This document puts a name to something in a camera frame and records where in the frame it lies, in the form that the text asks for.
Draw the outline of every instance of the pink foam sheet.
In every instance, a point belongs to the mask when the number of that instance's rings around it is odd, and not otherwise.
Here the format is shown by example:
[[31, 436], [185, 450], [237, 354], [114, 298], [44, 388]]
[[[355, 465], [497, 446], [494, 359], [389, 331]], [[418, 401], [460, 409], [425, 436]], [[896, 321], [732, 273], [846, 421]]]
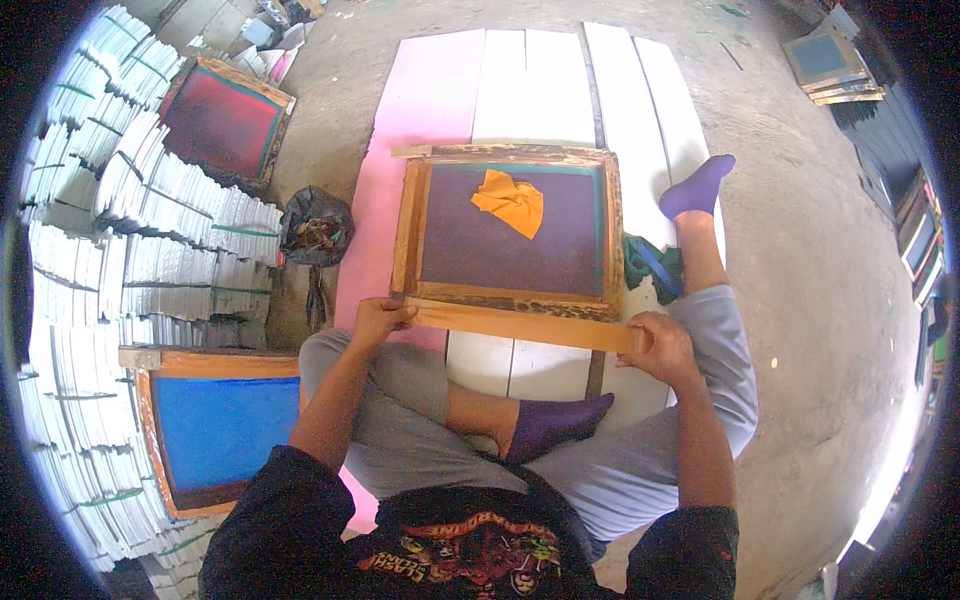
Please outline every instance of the pink foam sheet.
[[[478, 29], [400, 42], [353, 195], [356, 233], [340, 266], [335, 326], [353, 329], [360, 300], [390, 293], [406, 170], [406, 160], [391, 158], [390, 151], [414, 144], [469, 144], [485, 37]], [[390, 341], [443, 350], [446, 331], [414, 327], [392, 334]], [[376, 499], [345, 468], [340, 477], [356, 508], [348, 528], [369, 533], [376, 527]]]

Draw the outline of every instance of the foot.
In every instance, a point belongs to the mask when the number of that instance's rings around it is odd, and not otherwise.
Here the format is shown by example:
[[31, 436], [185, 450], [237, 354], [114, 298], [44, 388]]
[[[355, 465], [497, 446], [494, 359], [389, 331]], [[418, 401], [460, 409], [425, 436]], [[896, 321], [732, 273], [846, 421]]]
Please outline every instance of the foot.
[[593, 435], [612, 405], [613, 394], [575, 402], [521, 400], [513, 439], [506, 451], [500, 446], [500, 458], [522, 465], [546, 454], [557, 444], [585, 440]]
[[660, 196], [660, 212], [671, 221], [688, 210], [702, 210], [712, 215], [717, 192], [720, 191], [720, 180], [735, 163], [733, 155], [711, 156], [693, 175], [663, 192]]

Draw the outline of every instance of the black plastic bag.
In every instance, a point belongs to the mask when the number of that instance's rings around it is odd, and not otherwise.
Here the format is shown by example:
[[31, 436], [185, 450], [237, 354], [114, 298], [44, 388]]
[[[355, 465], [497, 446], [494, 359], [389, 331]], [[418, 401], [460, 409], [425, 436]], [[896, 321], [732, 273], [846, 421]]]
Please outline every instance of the black plastic bag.
[[353, 238], [350, 207], [316, 185], [294, 194], [280, 221], [280, 251], [290, 262], [332, 267], [347, 253]]

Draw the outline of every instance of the black t-shirt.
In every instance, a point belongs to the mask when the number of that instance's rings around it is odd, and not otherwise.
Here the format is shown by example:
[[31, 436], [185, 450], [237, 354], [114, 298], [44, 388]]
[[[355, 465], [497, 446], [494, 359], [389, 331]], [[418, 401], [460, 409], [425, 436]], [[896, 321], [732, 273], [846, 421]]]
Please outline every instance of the black t-shirt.
[[433, 488], [380, 503], [378, 527], [346, 543], [353, 502], [336, 473], [274, 448], [213, 536], [203, 597], [733, 598], [738, 539], [728, 508], [655, 522], [630, 553], [627, 591], [596, 583], [562, 519], [525, 494]]

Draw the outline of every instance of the orange rag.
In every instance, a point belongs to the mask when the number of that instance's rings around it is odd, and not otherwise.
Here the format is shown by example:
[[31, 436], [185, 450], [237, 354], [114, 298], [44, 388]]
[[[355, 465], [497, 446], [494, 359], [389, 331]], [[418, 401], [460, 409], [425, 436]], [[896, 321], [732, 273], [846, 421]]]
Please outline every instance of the orange rag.
[[514, 183], [514, 178], [493, 169], [487, 169], [483, 185], [470, 201], [530, 240], [543, 221], [543, 194], [533, 185]]

